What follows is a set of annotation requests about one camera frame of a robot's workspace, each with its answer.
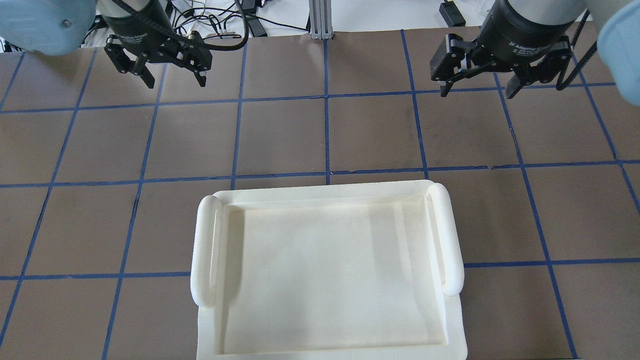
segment grid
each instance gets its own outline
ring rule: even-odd
[[[11,87],[15,78],[18,74],[20,66],[22,65],[22,61],[24,59],[24,54],[20,57],[18,65],[16,66],[15,72],[11,78],[9,86],[3,95],[2,102],[0,102],[0,114],[12,114],[12,113],[36,113],[36,112],[52,112],[52,111],[73,111],[73,116],[68,125],[68,129],[65,135],[65,139],[60,150],[60,155],[58,156],[58,160],[56,162],[55,170],[51,176],[51,181],[48,183],[25,183],[25,184],[0,184],[0,188],[47,188],[47,195],[45,197],[44,203],[42,205],[42,210],[38,217],[35,229],[33,231],[33,236],[31,238],[31,242],[29,244],[29,250],[24,260],[24,264],[22,266],[22,271],[20,275],[15,276],[0,276],[0,281],[17,281],[17,285],[15,291],[13,293],[13,297],[11,300],[11,304],[4,320],[2,332],[0,333],[0,345],[4,341],[4,337],[6,335],[6,331],[8,325],[10,323],[12,317],[12,311],[15,307],[15,303],[20,292],[20,287],[22,286],[23,281],[29,280],[54,280],[54,279],[117,279],[117,286],[115,291],[115,296],[113,299],[113,307],[111,310],[111,316],[109,319],[109,326],[107,330],[106,339],[104,342],[104,350],[102,353],[102,358],[106,359],[109,351],[109,342],[111,339],[111,333],[113,330],[113,323],[116,315],[116,311],[118,308],[118,299],[120,296],[120,290],[122,287],[122,280],[125,278],[144,278],[144,277],[188,277],[189,272],[148,272],[148,273],[127,273],[125,271],[125,266],[127,263],[127,255],[129,251],[129,245],[131,242],[132,231],[134,227],[134,222],[136,219],[136,212],[138,209],[138,201],[140,199],[141,191],[144,184],[147,183],[164,183],[164,182],[174,182],[174,181],[205,181],[205,180],[230,180],[231,189],[233,190],[236,185],[236,179],[254,179],[254,178],[267,178],[267,177],[306,177],[306,176],[324,176],[326,178],[326,184],[331,184],[331,179],[333,175],[344,175],[344,174],[380,174],[380,173],[400,173],[400,172],[416,172],[423,173],[424,178],[429,178],[429,173],[431,172],[440,172],[440,171],[452,171],[452,170],[488,170],[494,168],[517,168],[522,172],[522,177],[524,179],[525,187],[527,190],[527,194],[529,197],[529,202],[531,204],[531,211],[533,213],[536,227],[538,230],[538,235],[540,237],[540,245],[543,249],[545,260],[543,261],[512,261],[512,262],[493,262],[493,263],[465,263],[465,268],[488,268],[488,267],[509,267],[509,266],[545,266],[548,269],[548,273],[554,288],[554,293],[556,296],[558,310],[561,316],[561,320],[563,323],[564,331],[566,334],[566,339],[569,344],[569,348],[573,358],[578,358],[578,353],[575,349],[572,340],[572,332],[571,327],[564,313],[563,300],[560,294],[560,289],[558,283],[556,281],[556,275],[554,272],[554,266],[556,265],[583,265],[583,264],[602,264],[602,263],[640,263],[640,258],[602,258],[602,259],[552,259],[550,257],[547,243],[545,241],[545,234],[543,231],[542,224],[540,222],[540,217],[538,214],[538,210],[536,207],[535,196],[533,194],[531,185],[529,183],[529,178],[527,175],[527,170],[531,168],[542,168],[542,167],[596,167],[600,165],[617,165],[622,171],[624,180],[626,182],[629,196],[632,198],[636,210],[640,213],[640,202],[638,200],[638,196],[634,192],[631,181],[627,174],[627,171],[623,167],[625,164],[639,164],[640,160],[621,160],[618,158],[618,153],[616,152],[616,148],[613,144],[611,136],[605,126],[604,121],[600,115],[596,102],[593,100],[593,96],[591,95],[590,89],[597,86],[614,86],[614,83],[588,83],[585,80],[585,77],[580,74],[580,83],[570,85],[574,88],[583,88],[587,93],[591,106],[593,107],[593,111],[595,112],[596,118],[602,128],[602,131],[607,139],[607,143],[610,147],[610,150],[614,156],[614,160],[612,161],[587,161],[587,162],[576,162],[576,163],[525,163],[522,155],[520,153],[520,147],[518,145],[518,139],[516,137],[516,133],[513,129],[513,124],[511,123],[511,117],[509,116],[509,110],[507,108],[507,103],[505,101],[504,95],[502,93],[504,87],[500,83],[500,79],[497,74],[494,74],[495,79],[495,87],[486,87],[486,88],[457,88],[453,89],[452,92],[498,92],[500,96],[500,101],[502,103],[502,109],[504,110],[505,120],[509,126],[511,131],[511,136],[513,137],[513,143],[515,145],[516,154],[518,158],[518,163],[507,164],[507,165],[499,165],[495,167],[487,167],[487,166],[458,166],[458,167],[430,167],[428,165],[428,159],[425,152],[425,146],[423,144],[422,137],[422,128],[420,125],[420,116],[418,111],[418,102],[417,102],[417,94],[433,94],[438,93],[438,90],[417,90],[415,88],[410,53],[409,48],[407,46],[407,41],[405,37],[405,32],[400,32],[404,55],[406,58],[406,66],[408,69],[408,76],[410,80],[410,91],[400,91],[400,92],[370,92],[370,93],[357,93],[357,94],[330,94],[329,92],[329,76],[328,76],[328,44],[327,40],[324,40],[323,44],[323,63],[324,63],[324,93],[318,95],[307,95],[307,96],[290,96],[290,97],[265,97],[265,98],[244,98],[243,90],[244,90],[244,73],[246,68],[246,54],[247,47],[243,50],[243,59],[242,59],[242,71],[241,71],[241,80],[240,80],[240,88],[237,99],[226,99],[226,100],[213,100],[213,101],[187,101],[187,102],[161,102],[161,95],[164,85],[164,80],[167,72],[167,65],[164,66],[162,78],[159,82],[159,91],[156,97],[155,103],[145,103],[145,104],[133,104],[133,105],[116,105],[116,106],[80,106],[84,91],[87,86],[87,82],[89,80],[89,76],[91,74],[93,64],[95,62],[96,54],[98,49],[93,52],[93,56],[88,67],[88,71],[84,78],[84,83],[82,89],[80,91],[80,95],[76,102],[76,106],[73,108],[55,108],[55,109],[39,109],[39,110],[13,110],[13,111],[5,111],[2,110],[4,103],[10,93]],[[529,88],[552,88],[552,85],[536,85],[530,86]],[[332,98],[339,97],[375,97],[375,96],[383,96],[383,95],[411,95],[413,102],[413,114],[415,116],[415,125],[418,133],[418,142],[420,149],[420,158],[422,161],[422,167],[419,168],[388,168],[388,169],[377,169],[377,170],[356,170],[356,171],[331,171],[330,170],[330,121],[331,114],[329,112],[329,101]],[[290,172],[290,173],[281,173],[281,174],[251,174],[251,175],[240,175],[237,174],[237,162],[238,162],[238,149],[241,139],[240,136],[240,125],[241,125],[241,116],[242,116],[242,108],[244,102],[257,102],[257,101],[279,101],[279,100],[300,100],[300,99],[324,99],[324,137],[325,137],[325,170],[324,172]],[[211,176],[211,177],[171,177],[171,178],[146,178],[145,170],[147,167],[148,154],[151,146],[151,141],[154,135],[154,127],[156,123],[156,117],[158,109],[162,106],[172,106],[172,105],[189,105],[189,104],[212,104],[212,103],[236,103],[237,104],[237,120],[236,120],[236,133],[235,133],[235,146],[234,146],[234,155],[233,155],[233,167],[232,173],[228,176]],[[67,148],[69,136],[71,134],[72,128],[74,126],[74,121],[79,111],[84,110],[99,110],[99,109],[113,109],[113,108],[137,108],[137,107],[153,107],[153,118],[151,120],[150,129],[148,132],[147,144],[145,147],[145,153],[143,157],[143,163],[140,171],[140,176],[138,179],[131,179],[126,181],[105,181],[105,182],[57,182],[56,176],[58,174],[58,170],[60,169],[60,164],[64,157],[65,149]],[[31,253],[36,244],[38,238],[38,232],[40,230],[40,225],[42,223],[43,216],[47,210],[47,204],[49,202],[49,197],[51,195],[52,189],[56,187],[64,187],[64,186],[111,186],[111,185],[122,185],[122,184],[136,184],[137,192],[134,201],[134,205],[131,211],[131,219],[129,222],[129,228],[127,232],[126,243],[124,247],[124,252],[122,254],[122,263],[120,265],[120,271],[118,273],[112,274],[64,274],[64,275],[26,275],[26,270],[29,265],[29,260],[31,257]]]

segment white tray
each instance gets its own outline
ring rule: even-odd
[[[463,280],[440,184],[218,192],[196,223],[197,359],[466,359]]]

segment robotic arm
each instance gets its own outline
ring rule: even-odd
[[[571,42],[564,32],[587,7],[600,31],[598,45],[591,47],[565,81],[576,38]],[[431,80],[440,84],[443,97],[455,82],[486,71],[514,72],[506,86],[509,99],[524,86],[549,83],[558,75],[556,88],[562,90],[598,46],[622,96],[640,106],[638,44],[640,0],[496,0],[477,38],[464,41],[456,34],[446,36],[431,59]]]

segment blue plastic cap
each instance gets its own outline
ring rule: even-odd
[[[95,0],[0,0],[0,37],[28,51],[77,49],[95,18]]]
[[[640,0],[626,5],[602,27],[598,51],[620,95],[640,106]]]

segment tray handle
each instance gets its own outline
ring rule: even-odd
[[[211,276],[213,243],[220,234],[222,203],[209,195],[200,201],[196,218],[193,260],[191,262],[191,296],[199,307],[212,307],[215,302],[215,279]]]
[[[465,269],[460,252],[456,222],[453,219],[451,198],[442,184],[429,186],[427,200],[433,203],[435,222],[440,239],[442,263],[444,264],[444,282],[442,291],[447,296],[456,296],[462,291],[465,282]]]

